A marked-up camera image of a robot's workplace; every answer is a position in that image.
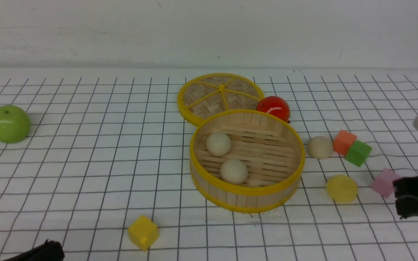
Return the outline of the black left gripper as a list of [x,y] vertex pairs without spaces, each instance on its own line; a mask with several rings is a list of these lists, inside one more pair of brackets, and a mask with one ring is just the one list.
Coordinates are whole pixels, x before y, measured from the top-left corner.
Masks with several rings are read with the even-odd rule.
[[5,259],[5,261],[63,261],[64,259],[65,253],[61,243],[58,241],[46,240],[36,248],[9,259]]

